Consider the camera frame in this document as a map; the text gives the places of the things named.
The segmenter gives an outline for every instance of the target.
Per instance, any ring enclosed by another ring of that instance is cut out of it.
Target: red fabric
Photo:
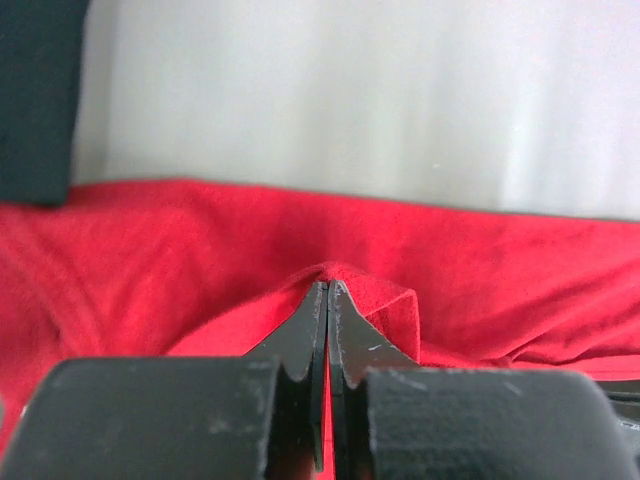
[[[243,354],[331,278],[423,365],[640,378],[638,224],[189,181],[82,187],[59,210],[0,207],[0,451],[57,362]]]

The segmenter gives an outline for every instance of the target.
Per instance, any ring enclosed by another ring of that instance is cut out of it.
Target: red cloth
[[[423,365],[640,378],[640,225],[190,181],[0,207],[0,451],[86,355],[239,355],[315,279]]]

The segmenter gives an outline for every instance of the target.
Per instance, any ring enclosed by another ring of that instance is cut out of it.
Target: black metal tool
[[[420,368],[334,281],[244,357],[62,364],[0,479],[313,478],[327,366],[338,480],[640,478],[637,386]]]

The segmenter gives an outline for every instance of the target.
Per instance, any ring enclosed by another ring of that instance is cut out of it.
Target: white surface
[[[640,219],[635,0],[94,0],[79,182]]]

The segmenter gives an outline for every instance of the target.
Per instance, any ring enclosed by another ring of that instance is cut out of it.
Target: black object
[[[325,351],[338,480],[640,479],[621,426],[635,411],[611,406],[633,408],[636,382],[601,385],[607,399],[568,372],[419,368],[337,281],[244,357],[62,364],[0,479],[312,478]]]
[[[88,3],[0,1],[0,201],[67,196]]]

